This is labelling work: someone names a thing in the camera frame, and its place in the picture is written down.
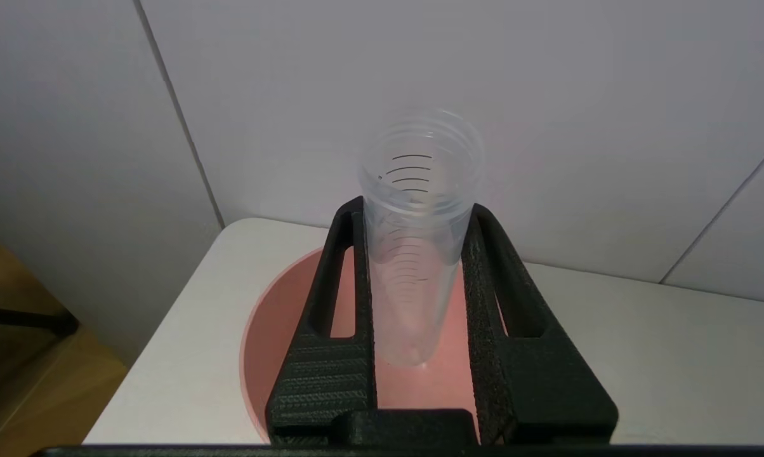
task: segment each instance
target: pink bowl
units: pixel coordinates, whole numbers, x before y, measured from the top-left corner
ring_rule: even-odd
[[[249,417],[265,442],[269,442],[265,416],[269,394],[303,312],[321,251],[300,258],[269,284],[244,330],[240,386]],[[353,318],[353,249],[349,248],[339,279],[332,336],[353,335]],[[377,358],[376,397],[380,409],[463,408],[475,417],[460,268],[435,355],[418,367],[397,367]]]

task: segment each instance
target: measuring cup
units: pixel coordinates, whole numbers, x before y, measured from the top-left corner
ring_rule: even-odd
[[[483,161],[475,128],[443,110],[398,116],[362,156],[374,350],[391,364],[434,353]]]

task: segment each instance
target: wall seam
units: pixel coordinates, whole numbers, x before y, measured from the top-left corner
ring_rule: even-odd
[[[210,186],[210,180],[207,179],[207,173],[204,172],[204,165],[202,160],[199,159],[199,151],[196,150],[196,143],[193,141],[193,137],[190,135],[190,128],[185,120],[185,113],[182,112],[181,105],[179,104],[179,98],[176,96],[176,90],[173,88],[173,81],[171,81],[170,75],[168,75],[168,68],[165,66],[165,61],[162,59],[162,53],[159,51],[159,46],[156,44],[156,37],[154,36],[153,29],[150,28],[150,22],[148,16],[145,14],[145,8],[142,8],[141,0],[133,0],[133,6],[136,9],[136,15],[139,16],[139,20],[142,23],[142,28],[145,30],[145,35],[150,45],[150,51],[154,55],[156,60],[156,66],[159,67],[159,73],[162,75],[162,81],[168,88],[168,94],[173,102],[173,110],[176,112],[176,116],[181,124],[182,131],[185,133],[185,139],[190,146],[190,153],[193,154],[193,160],[196,162],[196,168],[199,169],[199,174],[202,176],[202,183],[205,190],[207,190],[207,197],[210,199],[210,203],[213,206],[213,212],[216,213],[216,220],[219,222],[221,229],[225,228],[225,220],[221,216],[219,205],[216,203],[216,196],[213,194],[213,189]]]
[[[721,209],[718,210],[718,213],[715,214],[715,216],[710,219],[709,223],[704,226],[704,229],[699,232],[698,236],[695,237],[694,240],[692,240],[692,243],[690,243],[689,247],[687,247],[686,251],[681,253],[681,257],[678,257],[678,260],[675,261],[672,267],[667,270],[666,273],[664,273],[664,277],[661,278],[660,281],[658,281],[658,284],[664,284],[667,279],[669,279],[669,276],[675,271],[675,269],[681,264],[681,262],[684,261],[684,258],[689,256],[690,252],[692,252],[693,249],[695,249],[696,246],[698,246],[698,243],[701,242],[701,239],[706,236],[707,232],[709,232],[710,228],[712,228],[713,225],[715,225],[716,221],[718,221],[721,216],[724,214],[724,212],[729,208],[731,203],[738,197],[738,195],[748,186],[748,184],[753,180],[757,174],[760,173],[760,170],[764,168],[764,158],[760,160],[760,163],[757,164],[757,166],[754,168],[754,170],[751,171],[751,173],[740,183],[738,188],[736,188],[735,192],[731,194],[729,199],[725,203],[723,203],[723,206],[721,206]]]

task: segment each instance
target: white table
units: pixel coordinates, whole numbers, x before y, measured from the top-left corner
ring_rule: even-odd
[[[326,229],[218,237],[85,443],[259,443],[240,392],[249,312]],[[615,443],[764,444],[764,303],[527,265],[619,409]]]

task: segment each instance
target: black metal leg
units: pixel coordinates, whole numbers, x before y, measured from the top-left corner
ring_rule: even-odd
[[[77,331],[77,319],[69,312],[63,312],[60,315],[46,315],[0,309],[0,324],[49,329],[58,336],[68,336]]]

